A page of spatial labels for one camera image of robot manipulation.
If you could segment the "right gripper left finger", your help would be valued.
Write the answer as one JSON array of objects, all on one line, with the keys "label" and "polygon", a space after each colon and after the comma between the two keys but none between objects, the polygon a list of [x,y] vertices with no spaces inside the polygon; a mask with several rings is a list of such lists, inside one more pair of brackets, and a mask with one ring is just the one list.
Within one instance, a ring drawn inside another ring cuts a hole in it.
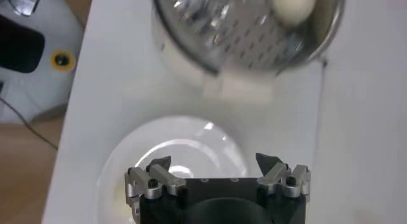
[{"label": "right gripper left finger", "polygon": [[148,166],[130,167],[125,173],[125,195],[127,200],[143,195],[146,199],[159,199],[165,188],[170,195],[178,196],[186,186],[186,180],[169,172],[172,158],[166,156],[153,159]]}]

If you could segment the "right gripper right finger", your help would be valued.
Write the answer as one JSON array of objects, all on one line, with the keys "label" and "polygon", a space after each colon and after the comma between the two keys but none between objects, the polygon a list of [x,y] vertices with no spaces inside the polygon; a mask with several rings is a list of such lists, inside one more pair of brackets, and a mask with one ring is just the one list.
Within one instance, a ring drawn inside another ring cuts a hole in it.
[{"label": "right gripper right finger", "polygon": [[298,164],[292,170],[279,157],[255,154],[262,177],[257,184],[266,190],[267,195],[281,192],[292,199],[304,196],[310,198],[311,170],[306,165]]}]

